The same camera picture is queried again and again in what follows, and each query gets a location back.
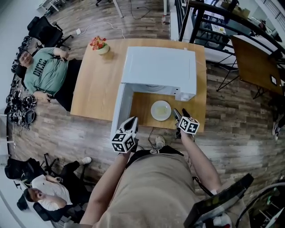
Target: red flowers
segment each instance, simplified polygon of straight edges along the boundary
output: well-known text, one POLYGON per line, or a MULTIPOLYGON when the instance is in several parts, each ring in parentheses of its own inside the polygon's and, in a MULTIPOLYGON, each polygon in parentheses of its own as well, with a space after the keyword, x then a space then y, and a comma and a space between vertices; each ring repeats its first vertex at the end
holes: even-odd
POLYGON ((90 46, 93 47, 92 50, 99 50, 102 49, 105 44, 106 38, 101 38, 100 36, 96 36, 92 39, 90 46))

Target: man in white shirt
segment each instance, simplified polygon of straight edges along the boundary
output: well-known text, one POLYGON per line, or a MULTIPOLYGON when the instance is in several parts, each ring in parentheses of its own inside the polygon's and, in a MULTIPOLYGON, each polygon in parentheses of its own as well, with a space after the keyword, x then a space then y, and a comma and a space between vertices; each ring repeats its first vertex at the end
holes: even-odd
POLYGON ((29 202, 38 202, 48 211, 55 211, 66 205, 87 203, 91 193, 86 190, 74 171, 91 161, 90 157, 86 157, 79 162, 65 165, 60 177, 49 175, 36 177, 32 180, 32 188, 24 190, 25 199, 29 202))

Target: white shirt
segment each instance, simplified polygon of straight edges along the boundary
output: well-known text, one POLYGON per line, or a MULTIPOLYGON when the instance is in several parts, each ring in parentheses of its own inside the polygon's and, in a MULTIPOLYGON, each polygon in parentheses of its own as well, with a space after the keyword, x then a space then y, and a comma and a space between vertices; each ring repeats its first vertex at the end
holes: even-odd
MULTIPOLYGON (((47 181, 44 175, 40 175, 32 180, 32 187, 39 189, 47 195, 61 197, 66 201, 67 205, 72 205, 69 197, 69 192, 66 187, 60 183, 52 183, 47 181)), ((41 199, 38 201, 38 203, 40 203, 40 205, 48 211, 55 211, 59 209, 57 203, 47 199, 41 199)))

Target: man in green t-shirt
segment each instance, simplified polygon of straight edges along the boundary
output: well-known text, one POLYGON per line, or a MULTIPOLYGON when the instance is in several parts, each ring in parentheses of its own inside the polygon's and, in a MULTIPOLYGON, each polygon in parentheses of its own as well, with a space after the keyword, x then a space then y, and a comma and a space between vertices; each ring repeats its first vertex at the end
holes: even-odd
POLYGON ((44 102, 50 101, 51 96, 54 96, 70 111, 82 60, 67 61, 68 56, 67 52, 59 48, 42 48, 34 56, 23 50, 17 59, 27 68, 24 85, 30 94, 44 102))

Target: sneaker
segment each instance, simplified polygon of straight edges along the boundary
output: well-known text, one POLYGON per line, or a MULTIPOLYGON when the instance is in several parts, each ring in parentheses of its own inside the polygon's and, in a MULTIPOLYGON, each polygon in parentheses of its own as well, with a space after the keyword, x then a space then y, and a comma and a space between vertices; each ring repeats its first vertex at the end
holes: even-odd
POLYGON ((279 132, 277 132, 277 133, 274 134, 274 139, 275 139, 275 141, 277 141, 278 138, 279 138, 279 132))
POLYGON ((80 163, 80 165, 87 165, 87 164, 89 164, 90 162, 92 162, 92 158, 90 158, 90 157, 85 157, 85 158, 82 159, 79 163, 80 163))
POLYGON ((156 136, 155 138, 156 149, 160 150, 165 146, 165 140, 161 135, 156 136))
POLYGON ((277 128, 278 128, 278 123, 277 122, 273 122, 272 135, 276 134, 276 129, 277 128))

